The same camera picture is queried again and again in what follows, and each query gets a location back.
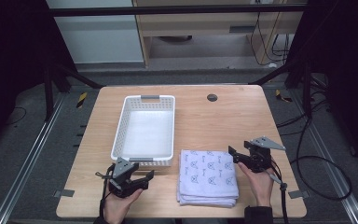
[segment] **black cloth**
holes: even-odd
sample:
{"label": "black cloth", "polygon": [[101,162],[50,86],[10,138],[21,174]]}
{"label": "black cloth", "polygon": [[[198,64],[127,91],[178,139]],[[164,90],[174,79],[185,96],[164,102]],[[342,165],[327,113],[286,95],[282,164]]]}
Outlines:
{"label": "black cloth", "polygon": [[[271,207],[246,207],[245,208],[245,224],[272,224],[272,208]],[[94,224],[108,224],[103,217],[97,217]]]}

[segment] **stack of fabric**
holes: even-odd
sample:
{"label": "stack of fabric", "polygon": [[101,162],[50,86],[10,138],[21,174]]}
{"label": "stack of fabric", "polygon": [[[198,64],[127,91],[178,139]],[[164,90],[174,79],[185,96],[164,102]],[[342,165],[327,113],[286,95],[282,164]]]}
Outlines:
{"label": "stack of fabric", "polygon": [[177,189],[181,205],[232,207],[238,196],[231,155],[223,151],[182,150]]}

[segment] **wooden table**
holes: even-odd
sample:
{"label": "wooden table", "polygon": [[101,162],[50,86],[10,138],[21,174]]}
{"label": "wooden table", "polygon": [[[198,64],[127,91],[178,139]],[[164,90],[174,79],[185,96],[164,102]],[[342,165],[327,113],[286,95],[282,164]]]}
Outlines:
{"label": "wooden table", "polygon": [[[216,94],[215,102],[207,95]],[[210,86],[127,86],[102,88],[91,113],[89,124],[76,155],[65,189],[73,197],[61,197],[59,217],[97,217],[103,181],[96,172],[105,173],[111,165],[110,153],[124,98],[128,95],[173,95],[176,100],[174,156],[172,166],[157,172],[149,189],[132,206],[127,217],[243,217],[243,209],[255,205],[245,175],[236,166],[240,198],[233,208],[180,206],[176,201],[178,155],[181,149],[222,150],[228,146],[247,153],[244,140],[262,135],[282,144],[261,87],[253,85]],[[288,191],[298,190],[286,153],[271,150],[288,184]],[[143,175],[133,175],[138,179]],[[286,195],[289,217],[303,217],[306,207],[301,198]],[[271,204],[273,215],[282,216],[281,192],[274,184]]]}

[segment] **white basket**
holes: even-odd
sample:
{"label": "white basket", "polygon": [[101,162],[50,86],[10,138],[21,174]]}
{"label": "white basket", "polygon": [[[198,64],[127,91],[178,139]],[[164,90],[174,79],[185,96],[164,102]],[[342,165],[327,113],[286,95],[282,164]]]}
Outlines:
{"label": "white basket", "polygon": [[171,166],[175,98],[170,95],[127,96],[121,110],[111,157],[140,166]]}

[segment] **patterned fabric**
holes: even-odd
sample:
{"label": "patterned fabric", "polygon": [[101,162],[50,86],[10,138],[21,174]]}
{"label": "patterned fabric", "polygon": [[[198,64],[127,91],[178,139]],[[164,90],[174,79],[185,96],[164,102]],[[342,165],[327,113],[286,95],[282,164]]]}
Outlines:
{"label": "patterned fabric", "polygon": [[181,205],[234,206],[239,193],[232,160],[223,151],[182,150],[177,201]]}

